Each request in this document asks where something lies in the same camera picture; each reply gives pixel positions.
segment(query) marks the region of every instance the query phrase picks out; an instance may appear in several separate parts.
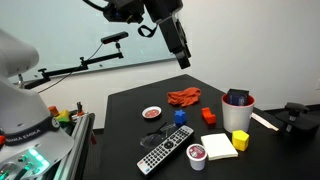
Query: white cup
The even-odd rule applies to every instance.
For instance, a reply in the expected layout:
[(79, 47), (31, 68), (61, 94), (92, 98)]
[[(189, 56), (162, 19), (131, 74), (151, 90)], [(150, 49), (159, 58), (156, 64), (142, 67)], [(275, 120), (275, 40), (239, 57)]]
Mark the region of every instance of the white cup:
[(228, 104), (228, 95), (225, 94), (221, 98), (223, 127), (230, 133), (235, 130), (242, 130), (247, 132), (250, 124), (250, 116), (253, 111), (255, 99), (248, 96), (248, 105), (234, 106)]
[(203, 146), (200, 144), (191, 144), (187, 148), (187, 155), (192, 169), (200, 171), (204, 168), (208, 154)]

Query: red cloth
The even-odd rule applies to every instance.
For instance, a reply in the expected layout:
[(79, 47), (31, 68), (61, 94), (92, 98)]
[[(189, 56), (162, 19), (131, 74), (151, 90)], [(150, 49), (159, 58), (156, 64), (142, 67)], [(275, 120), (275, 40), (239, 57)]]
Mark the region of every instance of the red cloth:
[(199, 101), (201, 91), (199, 88), (190, 87), (183, 91), (168, 92), (168, 103), (172, 105), (181, 104), (182, 107), (189, 106)]

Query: white wall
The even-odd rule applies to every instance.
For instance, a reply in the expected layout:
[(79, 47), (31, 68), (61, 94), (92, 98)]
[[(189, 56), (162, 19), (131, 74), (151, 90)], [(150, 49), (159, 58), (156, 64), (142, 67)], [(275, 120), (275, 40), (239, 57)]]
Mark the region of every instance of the white wall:
[[(46, 104), (96, 114), (103, 128), (108, 95), (181, 74), (220, 90), (250, 90), (261, 109), (320, 103), (320, 1), (184, 0), (180, 18), (192, 67), (162, 62), (76, 75), (41, 94)], [(53, 80), (36, 90), (41, 90)]]

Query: tv remote control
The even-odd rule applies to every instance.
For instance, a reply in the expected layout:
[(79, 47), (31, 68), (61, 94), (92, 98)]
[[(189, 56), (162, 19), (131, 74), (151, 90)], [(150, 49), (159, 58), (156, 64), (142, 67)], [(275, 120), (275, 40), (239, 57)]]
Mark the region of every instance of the tv remote control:
[(184, 142), (192, 137), (193, 133), (194, 130), (190, 127), (185, 125), (181, 126), (171, 136), (169, 136), (137, 163), (140, 171), (145, 176), (153, 173), (169, 155), (171, 155)]

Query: yogurt cup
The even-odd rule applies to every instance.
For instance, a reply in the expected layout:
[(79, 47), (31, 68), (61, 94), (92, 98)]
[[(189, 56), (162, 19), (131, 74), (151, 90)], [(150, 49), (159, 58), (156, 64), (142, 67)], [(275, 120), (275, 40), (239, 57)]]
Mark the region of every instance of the yogurt cup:
[(208, 155), (205, 148), (200, 144), (191, 144), (187, 148), (186, 152), (192, 169), (197, 171), (202, 170), (205, 166), (206, 157)]

